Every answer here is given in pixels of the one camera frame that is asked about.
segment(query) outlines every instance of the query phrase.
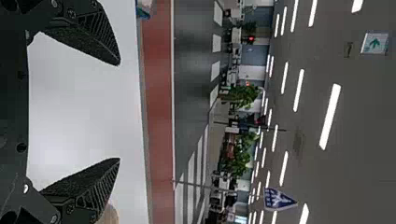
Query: blue sign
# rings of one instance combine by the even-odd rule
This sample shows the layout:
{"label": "blue sign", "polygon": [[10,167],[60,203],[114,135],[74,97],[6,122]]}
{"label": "blue sign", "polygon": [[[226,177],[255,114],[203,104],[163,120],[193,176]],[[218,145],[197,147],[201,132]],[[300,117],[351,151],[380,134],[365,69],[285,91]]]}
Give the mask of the blue sign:
{"label": "blue sign", "polygon": [[297,201],[277,189],[264,188],[264,209],[270,212],[283,211],[298,205]]}

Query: green tree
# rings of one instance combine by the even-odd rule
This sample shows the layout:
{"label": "green tree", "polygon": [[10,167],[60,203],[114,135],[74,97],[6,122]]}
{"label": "green tree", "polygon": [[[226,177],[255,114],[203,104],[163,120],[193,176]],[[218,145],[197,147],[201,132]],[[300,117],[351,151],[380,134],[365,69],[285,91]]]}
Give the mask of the green tree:
{"label": "green tree", "polygon": [[247,163],[250,162],[251,145],[258,139],[255,133],[244,133],[238,135],[236,138],[236,146],[233,152],[233,159],[225,162],[225,170],[231,173],[232,176],[242,176],[248,168]]}
{"label": "green tree", "polygon": [[235,104],[235,110],[245,107],[250,109],[250,105],[259,96],[260,90],[256,86],[235,86],[230,89],[227,95],[221,96],[222,101]]}

